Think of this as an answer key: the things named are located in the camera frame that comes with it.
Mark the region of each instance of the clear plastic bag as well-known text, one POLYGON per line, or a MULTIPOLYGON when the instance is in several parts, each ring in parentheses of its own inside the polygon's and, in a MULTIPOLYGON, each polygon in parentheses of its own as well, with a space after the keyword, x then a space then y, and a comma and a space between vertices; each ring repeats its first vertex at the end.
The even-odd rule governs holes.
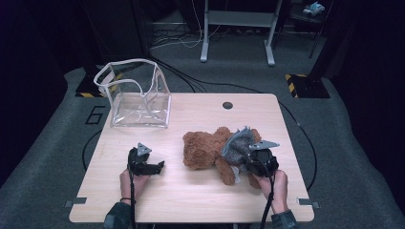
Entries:
POLYGON ((158 64, 146 59, 108 63, 94 78, 111 104, 111 127, 168 127, 171 94, 158 64))

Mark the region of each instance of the wooden table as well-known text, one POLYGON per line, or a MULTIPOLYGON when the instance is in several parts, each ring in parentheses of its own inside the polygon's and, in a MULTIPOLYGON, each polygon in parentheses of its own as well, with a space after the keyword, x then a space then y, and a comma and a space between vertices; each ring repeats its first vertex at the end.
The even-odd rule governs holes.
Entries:
MULTIPOLYGON (((299 205, 308 193, 289 139, 277 98, 273 94, 172 94, 169 127, 114 127, 107 118, 95 152, 70 214, 72 222, 102 222, 120 199, 119 174, 129 151, 141 142, 152 149, 149 164, 165 161, 160 175, 152 176, 136 205, 136 221, 259 222, 266 206, 261 190, 252 188, 246 174, 233 186, 224 185, 215 166, 192 171, 184 166, 183 140, 187 132, 214 133, 225 126, 231 132, 244 126, 257 129, 262 139, 280 143, 271 151, 288 174, 288 206, 298 221, 313 220, 313 210, 299 205), (231 102, 233 108, 223 108, 231 102)), ((271 210, 267 220, 271 220, 271 210)))

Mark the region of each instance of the brown teddy bear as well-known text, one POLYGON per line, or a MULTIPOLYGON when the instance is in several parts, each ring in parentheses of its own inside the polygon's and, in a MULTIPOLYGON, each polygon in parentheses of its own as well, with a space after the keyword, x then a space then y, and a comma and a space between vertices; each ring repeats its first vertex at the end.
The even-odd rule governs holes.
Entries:
MULTIPOLYGON (((261 137, 256 129, 251 130, 255 142, 259 142, 261 137)), ((185 166, 193 169, 206 169, 215 164, 220 177, 226 185, 235 184, 235 174, 229 164, 222 156, 221 150, 225 143, 232 136, 226 127, 220 127, 214 134, 207 132, 188 132, 183 136, 185 166)), ((248 174, 249 183, 254 188, 260 188, 257 179, 251 173, 248 174)))

